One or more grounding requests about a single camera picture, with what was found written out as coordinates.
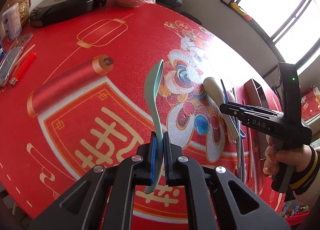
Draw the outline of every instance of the lantern print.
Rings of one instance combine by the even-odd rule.
[[[77,45],[89,49],[90,47],[103,47],[112,42],[128,29],[125,21],[121,19],[103,19],[77,35]]]

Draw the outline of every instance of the window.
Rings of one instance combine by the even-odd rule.
[[[300,68],[320,48],[319,0],[231,0],[244,10],[247,21],[280,61]]]

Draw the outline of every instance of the metal screw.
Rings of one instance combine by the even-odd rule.
[[[98,165],[93,168],[95,173],[101,173],[101,172],[103,172],[103,169],[104,169],[104,167],[102,165]]]
[[[227,171],[226,168],[223,167],[223,166],[217,166],[216,167],[216,172],[217,173],[225,173],[226,171]]]
[[[133,155],[131,157],[131,160],[134,161],[134,162],[139,162],[142,160],[142,157],[140,155]]]
[[[189,160],[189,158],[184,155],[178,157],[178,161],[182,162],[182,163],[186,163],[188,160]]]

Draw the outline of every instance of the wrist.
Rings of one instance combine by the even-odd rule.
[[[315,179],[320,168],[320,156],[318,159],[318,155],[320,155],[320,153],[316,152],[315,150],[313,150],[313,148],[309,146],[307,146],[307,148],[311,152],[311,158],[310,158],[309,164],[306,166],[304,170],[300,172],[294,172],[292,174],[290,184],[289,184],[290,187],[294,190],[294,192],[297,195],[301,195],[302,193],[307,191],[307,189],[310,187],[313,180]]]
[[[303,145],[301,163],[298,166],[296,166],[296,172],[299,173],[305,170],[310,164],[311,157],[312,157],[311,147],[308,145]]]

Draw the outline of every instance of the red cloth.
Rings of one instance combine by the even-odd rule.
[[[287,220],[290,226],[295,226],[297,224],[302,223],[302,221],[306,218],[308,214],[309,214],[309,211],[305,211],[303,213],[298,213],[292,217],[286,218],[285,220]]]
[[[150,141],[154,127],[143,85],[160,59],[165,62],[156,100],[160,121],[170,140],[183,144],[184,154],[201,165],[223,165],[237,175],[236,145],[228,142],[217,107],[211,108],[205,98],[203,77],[223,78],[228,89],[235,88],[239,103],[246,104],[250,100],[243,85],[253,78],[270,108],[281,110],[273,91],[241,56],[203,27],[158,4],[123,8],[108,0],[104,8],[39,29],[27,25],[23,32],[31,31],[37,59],[18,90],[0,90],[0,181],[32,218],[96,163],[117,165]],[[97,75],[89,65],[100,55],[114,59],[107,74]],[[32,92],[34,117],[27,109]],[[199,121],[208,132],[199,130]],[[242,130],[248,135],[245,126]],[[252,177],[248,138],[243,141],[246,185],[280,212],[285,195],[272,190],[271,178],[263,176],[255,130],[251,140]],[[149,196],[136,188],[133,230],[188,229],[184,189],[164,181],[162,176]]]
[[[310,91],[301,98],[301,115],[304,121],[320,113],[320,91],[311,87]]]

